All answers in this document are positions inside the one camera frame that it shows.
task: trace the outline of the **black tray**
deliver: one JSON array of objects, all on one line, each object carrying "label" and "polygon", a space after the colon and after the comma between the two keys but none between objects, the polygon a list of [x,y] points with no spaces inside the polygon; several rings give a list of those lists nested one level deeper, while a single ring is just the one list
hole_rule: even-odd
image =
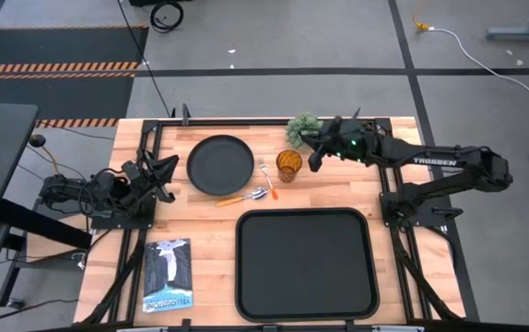
[{"label": "black tray", "polygon": [[251,322],[370,317],[369,228],[355,209],[253,210],[236,227],[236,307]]}]

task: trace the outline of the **book cover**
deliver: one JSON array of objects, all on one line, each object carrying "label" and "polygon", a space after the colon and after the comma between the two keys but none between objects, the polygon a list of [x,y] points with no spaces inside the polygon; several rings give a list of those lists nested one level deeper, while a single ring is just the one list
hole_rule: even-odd
[{"label": "book cover", "polygon": [[147,243],[145,259],[144,313],[192,307],[191,240]]}]

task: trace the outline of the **wooden table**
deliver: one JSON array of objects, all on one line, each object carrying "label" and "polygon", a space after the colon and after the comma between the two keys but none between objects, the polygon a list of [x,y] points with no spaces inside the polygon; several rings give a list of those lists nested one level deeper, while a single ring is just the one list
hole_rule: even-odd
[{"label": "wooden table", "polygon": [[[394,136],[413,144],[420,144],[416,121],[413,117],[391,118]],[[121,120],[117,128],[110,167],[118,169],[127,160],[135,159],[143,120]],[[215,207],[221,197],[203,194],[194,188],[186,173],[187,157],[191,149],[209,136],[227,134],[242,139],[253,151],[256,159],[264,158],[271,170],[271,180],[279,199],[267,196],[258,201],[245,200],[227,207]],[[319,172],[310,172],[307,158],[310,151],[300,151],[304,167],[291,184],[281,183],[276,176],[276,154],[290,146],[285,141],[284,126],[234,125],[234,126],[174,126],[167,127],[161,138],[159,157],[178,154],[181,158],[172,184],[167,187],[176,195],[172,204],[157,203],[154,228],[147,234],[147,242],[191,238],[194,307],[163,313],[142,313],[143,272],[135,311],[135,326],[180,326],[183,318],[192,319],[194,326],[246,326],[234,304],[234,248],[235,226],[239,216],[251,209],[267,208],[337,208],[358,209],[369,223],[371,245],[377,272],[381,303],[377,313],[357,324],[401,324],[404,316],[394,251],[390,233],[383,226],[378,200],[381,192],[379,172],[375,166],[366,168],[356,162],[326,158]],[[395,188],[392,172],[391,188]],[[425,166],[408,165],[402,169],[405,182],[428,181]],[[241,192],[248,193],[256,186],[266,186],[266,179],[255,169],[253,178]],[[88,259],[80,291],[75,321],[90,314],[115,278],[119,248],[123,231],[112,231],[94,248]],[[417,245],[426,279],[460,316],[464,307],[457,286],[448,244],[438,235],[421,228],[416,229]],[[137,238],[132,236],[132,245]],[[408,275],[416,317],[420,307],[416,285]],[[118,320],[125,319],[126,301],[130,285],[122,291]],[[299,322],[305,324],[342,325],[344,322]]]}]

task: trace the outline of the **green plant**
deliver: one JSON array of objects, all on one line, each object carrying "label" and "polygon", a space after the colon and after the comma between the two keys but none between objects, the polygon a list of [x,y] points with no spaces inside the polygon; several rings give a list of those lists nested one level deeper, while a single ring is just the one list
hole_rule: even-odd
[{"label": "green plant", "polygon": [[286,127],[287,142],[293,148],[299,148],[303,141],[301,135],[315,134],[322,128],[322,121],[318,121],[315,115],[307,112],[300,113],[295,118],[289,120]]}]

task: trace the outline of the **gray floor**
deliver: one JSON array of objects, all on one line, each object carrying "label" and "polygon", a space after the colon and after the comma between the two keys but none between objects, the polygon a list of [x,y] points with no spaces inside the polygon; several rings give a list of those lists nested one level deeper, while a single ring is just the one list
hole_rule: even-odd
[{"label": "gray floor", "polygon": [[[468,52],[492,67],[529,67],[529,42],[486,41],[490,26],[523,26],[529,1],[425,0],[419,19],[455,31]],[[418,34],[411,23],[416,1],[398,0],[418,68],[470,68],[451,36]],[[125,5],[132,23],[147,14]],[[194,0],[182,3],[179,30],[150,31],[153,69],[242,67],[404,66],[394,24],[383,0]],[[6,0],[0,27],[121,25],[113,0]],[[518,77],[529,85],[529,77]],[[170,107],[186,102],[193,116],[348,114],[416,115],[406,77],[271,76],[161,77]],[[515,183],[500,194],[463,193],[452,202],[476,304],[483,321],[529,324],[529,95],[494,77],[420,77],[436,142],[489,145],[511,163]],[[164,116],[149,78],[136,78],[128,117]],[[111,136],[114,129],[82,129]],[[105,167],[111,143],[56,129],[42,130],[58,160],[84,174]],[[51,166],[26,151],[21,165],[40,176]],[[30,207],[40,180],[17,170],[6,197]],[[43,287],[34,288],[40,280]],[[76,298],[80,273],[22,273],[14,296],[36,303]],[[74,305],[54,304],[0,321],[0,330],[66,326]]]}]

